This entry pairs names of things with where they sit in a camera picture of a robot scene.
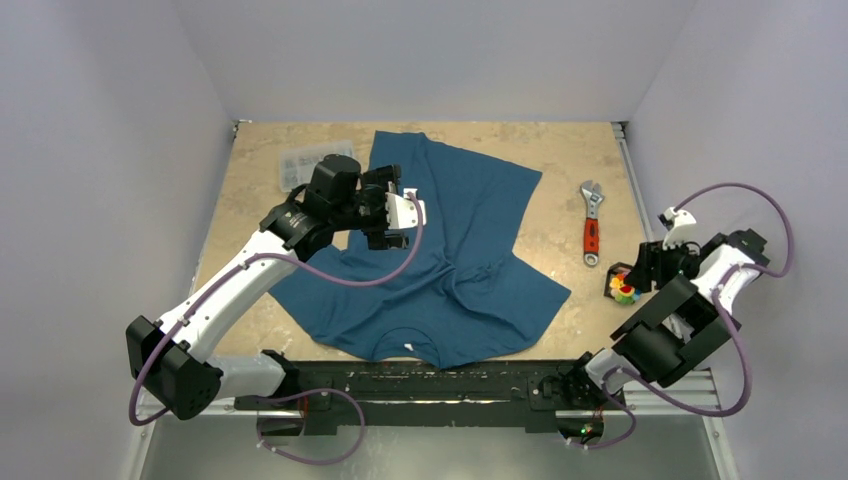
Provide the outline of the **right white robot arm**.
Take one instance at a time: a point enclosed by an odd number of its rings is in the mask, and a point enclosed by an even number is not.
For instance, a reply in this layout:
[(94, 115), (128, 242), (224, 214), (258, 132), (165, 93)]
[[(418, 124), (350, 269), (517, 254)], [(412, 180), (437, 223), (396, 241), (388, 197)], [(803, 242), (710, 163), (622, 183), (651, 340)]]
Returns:
[(618, 328), (609, 349), (584, 354), (561, 381), (564, 399), (584, 407), (601, 391), (602, 377), (612, 371), (610, 391), (628, 382), (630, 370), (649, 383), (668, 387), (730, 340), (729, 324), (711, 294), (724, 287), (730, 299), (752, 283), (766, 267), (767, 241), (753, 229), (719, 233), (696, 250), (681, 245), (664, 248), (643, 242), (624, 283), (650, 299)]

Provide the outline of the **blue t-shirt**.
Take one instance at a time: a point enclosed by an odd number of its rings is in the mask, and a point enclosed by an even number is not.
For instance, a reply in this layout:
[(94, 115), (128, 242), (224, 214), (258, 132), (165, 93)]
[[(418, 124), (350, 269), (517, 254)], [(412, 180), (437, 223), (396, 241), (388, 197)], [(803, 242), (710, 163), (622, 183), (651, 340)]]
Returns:
[(416, 190), (420, 249), (374, 251), (353, 233), (271, 297), (314, 341), (372, 362), (411, 356), (446, 369), (535, 345), (570, 295), (513, 252), (541, 173), (384, 131), (369, 164), (399, 166)]

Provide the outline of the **colourful plush flower brooch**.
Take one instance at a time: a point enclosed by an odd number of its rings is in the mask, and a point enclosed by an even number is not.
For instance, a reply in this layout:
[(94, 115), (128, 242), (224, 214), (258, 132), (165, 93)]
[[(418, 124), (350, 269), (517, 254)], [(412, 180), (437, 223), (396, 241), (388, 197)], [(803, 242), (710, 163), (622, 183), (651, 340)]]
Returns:
[(641, 297), (641, 291), (627, 284), (625, 279), (630, 270), (625, 267), (610, 269), (607, 273), (607, 285), (604, 296), (620, 305), (633, 305)]

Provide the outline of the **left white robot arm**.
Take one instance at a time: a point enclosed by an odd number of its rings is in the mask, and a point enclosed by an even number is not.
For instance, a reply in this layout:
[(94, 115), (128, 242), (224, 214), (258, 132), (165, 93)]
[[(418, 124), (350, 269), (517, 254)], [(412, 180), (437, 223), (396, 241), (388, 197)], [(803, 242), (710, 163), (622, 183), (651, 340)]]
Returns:
[[(355, 288), (399, 276), (417, 255), (427, 221), (417, 190), (402, 188), (400, 178), (395, 164), (365, 171), (349, 156), (325, 156), (310, 180), (274, 206), (206, 284), (155, 320), (134, 319), (125, 332), (135, 380), (130, 423), (144, 426), (167, 413), (191, 419), (219, 399), (256, 397), (275, 409), (292, 405), (298, 382), (282, 354), (222, 357), (214, 351), (271, 287), (293, 273)], [(309, 265), (336, 233), (345, 231), (362, 232), (372, 250), (405, 249), (408, 255), (376, 280), (346, 280)]]

